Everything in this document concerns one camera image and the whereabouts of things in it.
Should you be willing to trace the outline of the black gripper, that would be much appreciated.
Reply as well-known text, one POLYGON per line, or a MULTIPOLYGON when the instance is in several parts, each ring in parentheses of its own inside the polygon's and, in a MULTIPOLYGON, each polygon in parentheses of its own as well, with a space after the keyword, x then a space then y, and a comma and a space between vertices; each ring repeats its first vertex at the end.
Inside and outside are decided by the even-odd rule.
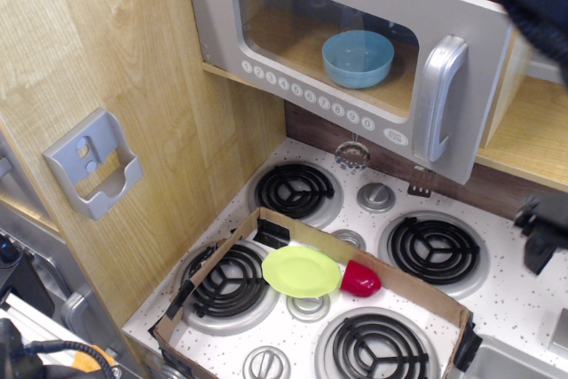
POLYGON ((524 263, 540 275, 567 235, 567 193, 531 193, 525 196, 514 225, 526 237, 524 263))

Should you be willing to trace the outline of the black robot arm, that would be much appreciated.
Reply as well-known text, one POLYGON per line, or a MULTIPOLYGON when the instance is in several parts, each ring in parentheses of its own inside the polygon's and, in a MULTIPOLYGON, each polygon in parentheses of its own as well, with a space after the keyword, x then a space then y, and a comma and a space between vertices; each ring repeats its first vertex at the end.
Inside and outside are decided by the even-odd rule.
MULTIPOLYGON (((557 63, 567 82, 567 0, 498 0, 525 38, 557 63)), ((528 195, 514 220, 526 237, 524 263, 538 275, 567 248, 567 194, 528 195)))

